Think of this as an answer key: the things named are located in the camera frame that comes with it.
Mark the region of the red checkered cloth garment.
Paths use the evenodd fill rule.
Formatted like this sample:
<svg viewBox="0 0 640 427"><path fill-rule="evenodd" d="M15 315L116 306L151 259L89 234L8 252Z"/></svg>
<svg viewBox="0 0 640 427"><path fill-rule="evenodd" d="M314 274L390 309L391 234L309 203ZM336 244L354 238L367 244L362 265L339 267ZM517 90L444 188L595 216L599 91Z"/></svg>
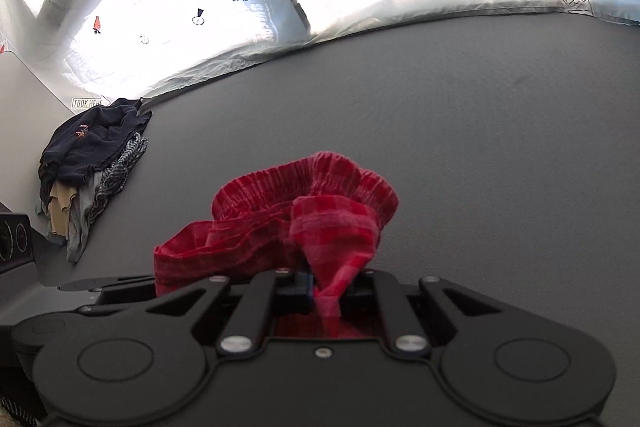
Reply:
<svg viewBox="0 0 640 427"><path fill-rule="evenodd" d="M343 319L340 300L375 256L398 204L382 176L332 152L244 174L215 194L210 219L186 225L155 247L157 295L212 275L242 279L309 270L314 311L303 325L286 330L363 337L364 329Z"/></svg>

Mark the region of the black white patterned garment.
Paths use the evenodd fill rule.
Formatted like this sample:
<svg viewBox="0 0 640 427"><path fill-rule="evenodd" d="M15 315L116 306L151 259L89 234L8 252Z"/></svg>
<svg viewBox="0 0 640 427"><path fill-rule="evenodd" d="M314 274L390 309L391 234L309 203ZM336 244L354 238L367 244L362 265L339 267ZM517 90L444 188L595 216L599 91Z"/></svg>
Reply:
<svg viewBox="0 0 640 427"><path fill-rule="evenodd" d="M140 132L134 132L122 153L110 167L102 172L101 182L96 188L88 214L88 220L92 225L104 213L111 198L124 189L131 170L146 152L148 142L149 140Z"/></svg>

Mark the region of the navy blue garment on pile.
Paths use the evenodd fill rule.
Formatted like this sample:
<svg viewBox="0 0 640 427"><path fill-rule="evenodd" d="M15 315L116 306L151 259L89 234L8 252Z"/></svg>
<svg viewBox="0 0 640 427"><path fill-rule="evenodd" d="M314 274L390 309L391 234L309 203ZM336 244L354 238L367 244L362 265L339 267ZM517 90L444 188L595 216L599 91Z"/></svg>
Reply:
<svg viewBox="0 0 640 427"><path fill-rule="evenodd" d="M66 120L53 132L41 153L39 197L49 202L55 182L81 187L122 153L136 132L142 134L152 118L139 113L139 100L118 98L110 105L92 106Z"/></svg>

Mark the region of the white panel board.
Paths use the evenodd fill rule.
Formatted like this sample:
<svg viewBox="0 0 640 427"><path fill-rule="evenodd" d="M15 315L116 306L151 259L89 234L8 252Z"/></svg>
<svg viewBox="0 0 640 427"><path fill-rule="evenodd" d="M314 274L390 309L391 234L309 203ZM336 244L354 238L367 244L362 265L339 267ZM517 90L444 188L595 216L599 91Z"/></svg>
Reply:
<svg viewBox="0 0 640 427"><path fill-rule="evenodd" d="M47 232L47 219L36 213L38 165L53 131L72 113L12 52L1 54L1 202L29 215L32 227Z"/></svg>

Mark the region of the grey garment in pile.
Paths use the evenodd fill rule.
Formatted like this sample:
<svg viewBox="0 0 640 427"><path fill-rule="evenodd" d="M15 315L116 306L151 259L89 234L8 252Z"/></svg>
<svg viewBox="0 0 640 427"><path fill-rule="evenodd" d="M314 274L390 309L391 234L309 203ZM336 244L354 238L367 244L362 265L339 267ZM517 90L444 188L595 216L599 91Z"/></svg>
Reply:
<svg viewBox="0 0 640 427"><path fill-rule="evenodd" d="M84 253L91 227L105 210L108 195L103 171L96 172L89 182L78 188L70 206L70 222L66 237L66 260L77 263Z"/></svg>

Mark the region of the tan garment in pile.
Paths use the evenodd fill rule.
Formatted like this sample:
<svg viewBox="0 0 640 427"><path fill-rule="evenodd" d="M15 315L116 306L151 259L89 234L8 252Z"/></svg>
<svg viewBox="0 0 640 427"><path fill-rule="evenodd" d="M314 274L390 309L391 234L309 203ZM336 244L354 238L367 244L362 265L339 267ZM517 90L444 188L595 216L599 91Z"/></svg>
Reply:
<svg viewBox="0 0 640 427"><path fill-rule="evenodd" d="M52 185L48 202L48 213L51 231L57 236L67 237L70 227L70 210L77 198L76 187L67 186L55 181Z"/></svg>

